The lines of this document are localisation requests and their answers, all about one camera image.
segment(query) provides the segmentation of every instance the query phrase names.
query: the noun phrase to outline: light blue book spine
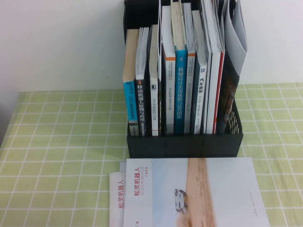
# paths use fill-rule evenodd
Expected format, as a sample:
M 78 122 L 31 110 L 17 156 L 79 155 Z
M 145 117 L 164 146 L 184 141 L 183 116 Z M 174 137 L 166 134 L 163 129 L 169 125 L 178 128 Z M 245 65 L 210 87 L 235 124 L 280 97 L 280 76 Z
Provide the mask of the light blue book spine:
M 124 82 L 124 94 L 131 136 L 139 136 L 136 91 L 134 81 Z
M 187 50 L 176 50 L 175 126 L 176 135 L 184 133 Z

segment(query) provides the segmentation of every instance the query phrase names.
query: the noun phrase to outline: green checkered tablecloth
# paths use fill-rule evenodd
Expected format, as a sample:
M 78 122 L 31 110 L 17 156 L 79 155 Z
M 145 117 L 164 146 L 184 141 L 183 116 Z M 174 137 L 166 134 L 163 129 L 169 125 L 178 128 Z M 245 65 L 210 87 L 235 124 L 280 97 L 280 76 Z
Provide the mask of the green checkered tablecloth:
M 239 86 L 271 226 L 303 227 L 303 84 Z M 20 93 L 0 149 L 1 227 L 107 227 L 108 173 L 128 158 L 122 90 Z

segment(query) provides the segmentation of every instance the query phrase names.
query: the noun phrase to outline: stack of magazines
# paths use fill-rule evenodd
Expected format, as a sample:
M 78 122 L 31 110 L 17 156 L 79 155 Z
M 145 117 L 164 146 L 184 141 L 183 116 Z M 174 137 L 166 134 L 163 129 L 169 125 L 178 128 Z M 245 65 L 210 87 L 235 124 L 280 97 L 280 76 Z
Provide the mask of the stack of magazines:
M 110 227 L 269 227 L 252 158 L 128 159 L 110 173 Z
M 130 135 L 223 134 L 246 53 L 240 0 L 160 2 L 158 24 L 126 33 Z

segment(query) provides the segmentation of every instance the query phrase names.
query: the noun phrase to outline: magazine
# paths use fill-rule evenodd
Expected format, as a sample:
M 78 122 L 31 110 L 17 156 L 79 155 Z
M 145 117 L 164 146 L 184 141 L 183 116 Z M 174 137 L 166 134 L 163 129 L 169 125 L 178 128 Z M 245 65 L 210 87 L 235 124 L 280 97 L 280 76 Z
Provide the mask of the magazine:
M 251 158 L 128 159 L 124 227 L 269 227 Z

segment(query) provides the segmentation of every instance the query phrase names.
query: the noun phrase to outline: book spine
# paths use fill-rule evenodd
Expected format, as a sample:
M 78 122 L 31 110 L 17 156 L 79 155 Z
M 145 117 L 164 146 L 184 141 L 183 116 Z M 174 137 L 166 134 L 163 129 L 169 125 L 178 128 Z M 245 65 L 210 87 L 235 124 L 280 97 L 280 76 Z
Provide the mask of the book spine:
M 216 106 L 220 57 L 221 57 L 221 53 L 212 54 L 212 64 L 210 67 L 211 72 L 210 72 L 209 90 L 208 90 L 207 126 L 206 126 L 207 134 L 212 134 L 214 129 L 214 111 Z
M 158 132 L 159 136 L 162 134 L 162 84 L 158 80 Z
M 216 103 L 215 103 L 215 107 L 214 107 L 214 127 L 213 127 L 213 134 L 215 134 L 216 124 L 217 124 L 218 104 L 219 104 L 219 94 L 220 94 L 220 87 L 221 87 L 224 54 L 225 54 L 224 52 L 221 52 L 221 56 L 220 56 L 220 66 L 219 66 L 219 75 L 218 75 L 218 84 L 217 84 Z
M 131 136 L 139 136 L 134 81 L 124 83 L 124 94 Z
M 200 134 L 202 110 L 204 103 L 205 82 L 206 82 L 207 65 L 199 66 L 199 80 L 197 83 L 197 100 L 196 100 L 196 117 L 194 125 L 194 134 Z
M 152 136 L 158 136 L 158 78 L 151 80 L 151 131 Z
M 176 83 L 175 83 L 175 127 L 174 133 L 184 133 L 185 91 L 186 91 L 186 61 L 187 51 L 176 50 Z
M 195 53 L 194 54 L 189 53 L 187 58 L 184 134 L 188 134 L 190 128 L 190 112 L 191 112 L 191 100 L 193 93 L 194 65 L 195 65 Z
M 145 82 L 144 79 L 136 80 L 137 108 L 139 114 L 139 135 L 146 136 L 146 108 L 145 108 Z
M 166 59 L 166 135 L 174 134 L 174 97 L 175 97 L 175 71 L 176 60 Z

